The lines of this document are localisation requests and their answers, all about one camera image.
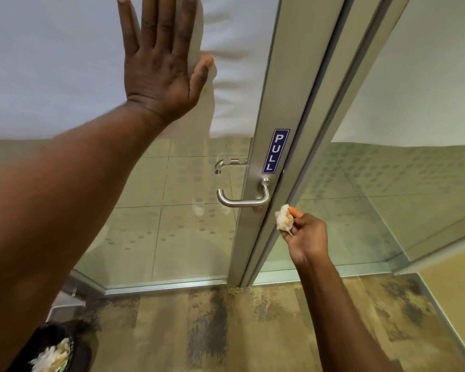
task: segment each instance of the person's left hand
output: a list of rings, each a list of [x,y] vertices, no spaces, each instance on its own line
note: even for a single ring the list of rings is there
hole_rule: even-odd
[[[118,0],[126,58],[124,86],[128,103],[169,125],[200,98],[213,65],[203,56],[188,76],[188,53],[198,0],[183,0],[174,36],[176,0],[143,0],[141,39],[130,0]]]

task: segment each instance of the pull sign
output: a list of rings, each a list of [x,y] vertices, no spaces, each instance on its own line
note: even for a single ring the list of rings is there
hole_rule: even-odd
[[[289,129],[275,129],[270,143],[269,153],[265,159],[263,174],[274,174],[276,172],[277,163],[283,153],[284,145],[288,139]]]

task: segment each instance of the hand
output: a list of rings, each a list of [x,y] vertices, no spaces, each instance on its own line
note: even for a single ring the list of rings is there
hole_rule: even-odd
[[[198,0],[183,0],[174,37],[176,0],[143,0],[141,39],[130,0],[118,0],[126,57],[128,103],[156,115],[165,125],[183,117],[200,98],[213,65],[203,56],[188,76],[188,52]]]
[[[294,223],[293,236],[286,231],[281,231],[281,235],[288,244],[295,266],[306,267],[317,259],[329,259],[325,222],[311,214],[303,214],[295,218]]]

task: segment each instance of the forearm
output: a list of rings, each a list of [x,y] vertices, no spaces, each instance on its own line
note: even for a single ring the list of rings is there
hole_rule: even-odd
[[[329,257],[298,269],[324,370],[392,371],[393,366],[365,328]]]
[[[44,320],[164,127],[124,105],[0,168],[0,350],[23,345]]]

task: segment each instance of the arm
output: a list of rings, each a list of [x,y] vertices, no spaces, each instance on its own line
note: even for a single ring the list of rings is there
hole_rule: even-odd
[[[144,0],[140,45],[130,0],[118,0],[127,102],[0,168],[0,371],[44,321],[149,144],[198,102],[213,59],[188,76],[197,0],[183,0],[174,40],[175,2]]]
[[[295,218],[294,223],[293,236],[282,234],[304,289],[323,369],[393,371],[329,259],[325,223],[310,214]]]

